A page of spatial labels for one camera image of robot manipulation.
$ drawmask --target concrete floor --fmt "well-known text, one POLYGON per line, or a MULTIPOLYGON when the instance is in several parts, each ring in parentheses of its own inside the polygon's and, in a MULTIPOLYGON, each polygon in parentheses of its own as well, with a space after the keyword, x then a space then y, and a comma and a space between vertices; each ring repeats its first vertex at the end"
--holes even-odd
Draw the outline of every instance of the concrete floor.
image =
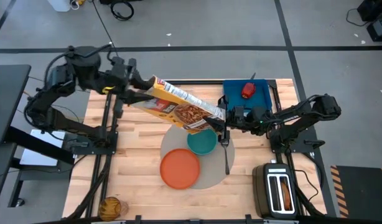
MULTIPOLYGON (((0 18, 10 0, 0 0, 0 18)), ((347 10, 361 0, 282 0, 293 46, 363 46, 373 43, 364 27, 345 21, 347 10)), ((96 2, 117 47, 214 45, 285 46, 274 0, 159 0, 132 3, 133 19, 117 21, 109 8, 96 2)), ((350 20, 361 22, 352 12, 350 20)), ((77 11, 55 12, 47 1, 15 2, 0 30, 0 49, 63 48, 107 44, 91 3, 77 11)), ((0 54, 0 64, 29 64, 30 76, 42 78, 45 66, 58 54, 0 54)), ((217 50, 120 53, 134 57, 144 78, 294 78, 286 51, 217 50)), ((382 168, 382 51, 295 52, 306 95, 336 97, 343 114, 336 122, 315 125, 325 170, 329 166, 382 168)), ((101 70, 109 69, 107 62, 101 70)), ((33 94, 41 82, 30 79, 33 94)), ((23 110, 25 97, 18 109, 23 110)), ((85 114, 88 93, 59 99, 78 116, 85 114)), ((20 112, 12 125, 30 131, 20 112)), ((0 223, 34 223, 61 217, 68 181, 26 182, 20 197, 26 205, 7 208, 16 173, 9 174, 0 198, 0 223)))

